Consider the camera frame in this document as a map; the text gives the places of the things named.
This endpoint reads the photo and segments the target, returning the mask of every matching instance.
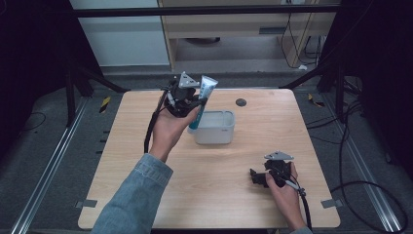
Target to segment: tube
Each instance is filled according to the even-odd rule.
[[[200,89],[199,98],[209,98],[216,84],[218,84],[216,80],[203,75],[203,79],[201,81],[201,89]],[[194,122],[192,122],[188,126],[188,133],[193,134],[198,129],[198,126],[200,125],[201,118],[203,117],[205,108],[206,107],[204,105],[201,105],[201,109],[198,112],[197,119],[195,119]]]

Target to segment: sleeve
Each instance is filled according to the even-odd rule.
[[[150,233],[172,169],[144,154],[100,213],[92,233]]]
[[[313,232],[308,227],[297,229],[290,234],[312,234]]]

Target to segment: table surface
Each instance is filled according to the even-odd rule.
[[[82,209],[81,228],[94,226],[142,156],[148,123],[161,94],[124,94],[87,198],[97,200],[97,204]],[[246,106],[237,106],[238,98],[245,99]],[[167,161],[174,173],[154,228],[286,227],[270,190],[253,184],[249,174],[249,169],[264,173],[264,155],[277,150],[294,157],[298,181],[307,192],[313,227],[340,224],[337,210],[321,205],[321,201],[331,199],[331,194],[292,91],[217,89],[206,110],[234,112],[233,141],[199,145],[192,135],[183,133]]]

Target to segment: gray floor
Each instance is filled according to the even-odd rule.
[[[134,90],[157,89],[166,84],[173,75],[185,70],[196,79],[201,74],[217,79],[218,88],[276,88],[295,80],[306,72],[290,68],[286,64],[275,37],[221,38],[221,41],[215,44],[182,40],[179,47],[174,71],[154,71],[133,76],[107,76],[107,78],[118,85]],[[332,116],[328,105],[319,107],[308,100],[308,93],[324,103],[329,103],[329,100],[333,99],[334,91],[322,95],[317,93],[315,89],[317,81],[317,78],[312,79],[294,91],[306,123]],[[76,233],[82,231],[77,225],[81,210],[75,205],[78,201],[85,200],[87,196],[101,151],[104,148],[104,141],[107,139],[107,131],[111,128],[122,98],[122,94],[116,94],[97,83],[93,85],[94,97],[87,98],[85,114],[64,153],[36,216],[33,217],[30,232]],[[104,113],[98,113],[103,99],[108,96],[111,97],[111,101],[107,110]],[[347,103],[352,103],[356,99],[357,97],[353,95],[346,95]],[[80,103],[83,99],[77,97],[76,101]],[[8,160],[1,164],[0,233],[9,233],[17,221],[65,131],[64,89],[41,97],[36,102],[33,112],[36,113],[27,121],[27,130],[21,133],[19,140],[9,153]],[[340,146],[338,142],[342,137],[339,127],[340,125],[332,123],[322,128],[309,130],[330,189],[339,185]],[[362,117],[362,111],[350,116],[349,129],[351,137],[347,142],[353,140],[356,144],[356,154],[359,154],[365,162],[364,169],[371,173],[374,181],[389,189],[409,216],[412,216],[413,208],[410,205],[410,198],[413,195],[412,181],[400,166],[386,162],[386,152],[368,120]],[[358,169],[359,166],[353,156],[355,151],[351,145],[345,145],[342,155],[344,181],[360,180],[365,171]],[[371,195],[366,190],[368,188],[364,185],[346,188],[348,201],[368,222],[383,228],[382,220],[374,207],[375,203],[371,202]],[[334,192],[333,197],[343,199],[339,191]],[[402,225],[404,220],[397,206],[390,199],[386,200],[389,201],[389,206]],[[351,214],[347,205],[338,208],[338,212],[341,217],[339,227],[315,230],[315,233],[377,233]],[[237,230],[236,232],[266,233],[267,230]],[[413,229],[408,228],[405,233],[413,233]]]

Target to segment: human hand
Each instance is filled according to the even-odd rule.
[[[291,162],[291,174],[295,178],[298,177],[294,163]],[[270,187],[274,200],[280,212],[284,216],[290,231],[294,231],[306,226],[300,211],[300,203],[298,201],[298,192],[289,185],[278,187],[273,177],[266,173],[265,178]]]
[[[167,109],[163,109],[155,123],[152,147],[149,153],[165,163],[182,132],[196,119],[199,110],[199,106],[195,107],[185,118],[177,118]]]

